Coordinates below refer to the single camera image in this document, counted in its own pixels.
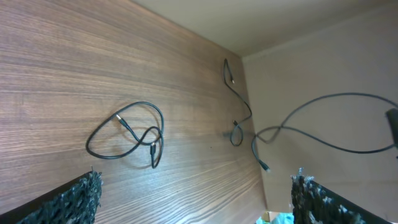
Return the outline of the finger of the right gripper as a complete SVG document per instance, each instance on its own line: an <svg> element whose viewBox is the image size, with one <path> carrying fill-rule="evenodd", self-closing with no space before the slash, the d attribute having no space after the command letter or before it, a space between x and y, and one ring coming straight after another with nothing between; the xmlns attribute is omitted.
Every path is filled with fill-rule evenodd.
<svg viewBox="0 0 398 224"><path fill-rule="evenodd" d="M397 147L397 144L398 144L398 110L396 108L392 108L392 109L386 111L386 117L387 117L387 120L389 123L389 127L391 129L394 146Z"/></svg>

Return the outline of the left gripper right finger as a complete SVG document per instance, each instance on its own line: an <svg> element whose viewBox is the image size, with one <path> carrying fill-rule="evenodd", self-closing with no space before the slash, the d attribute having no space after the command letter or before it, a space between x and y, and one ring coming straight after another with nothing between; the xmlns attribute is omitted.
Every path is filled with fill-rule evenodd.
<svg viewBox="0 0 398 224"><path fill-rule="evenodd" d="M291 199L295 224L383 224L385 219L361 208L314 181L293 175Z"/></svg>

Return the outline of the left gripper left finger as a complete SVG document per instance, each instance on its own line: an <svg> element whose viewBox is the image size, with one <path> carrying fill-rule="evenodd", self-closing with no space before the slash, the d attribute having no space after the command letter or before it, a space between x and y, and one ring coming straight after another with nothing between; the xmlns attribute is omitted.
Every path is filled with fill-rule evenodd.
<svg viewBox="0 0 398 224"><path fill-rule="evenodd" d="M102 194L101 173L91 170L1 215L1 223L94 223Z"/></svg>

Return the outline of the black USB cable long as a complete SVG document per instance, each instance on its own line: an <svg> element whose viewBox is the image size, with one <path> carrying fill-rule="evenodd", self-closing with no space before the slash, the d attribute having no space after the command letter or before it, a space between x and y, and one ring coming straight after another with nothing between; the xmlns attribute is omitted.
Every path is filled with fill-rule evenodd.
<svg viewBox="0 0 398 224"><path fill-rule="evenodd" d="M248 110L248 115L245 115L241 119L233 120L233 127L229 134L230 143L233 146L238 147L243 143L244 140L243 124L252 118L252 109L248 101L238 91L236 91L233 88L236 82L227 58L223 60L222 77L223 77L223 83L226 86L226 88L238 100L238 105L243 105Z"/></svg>

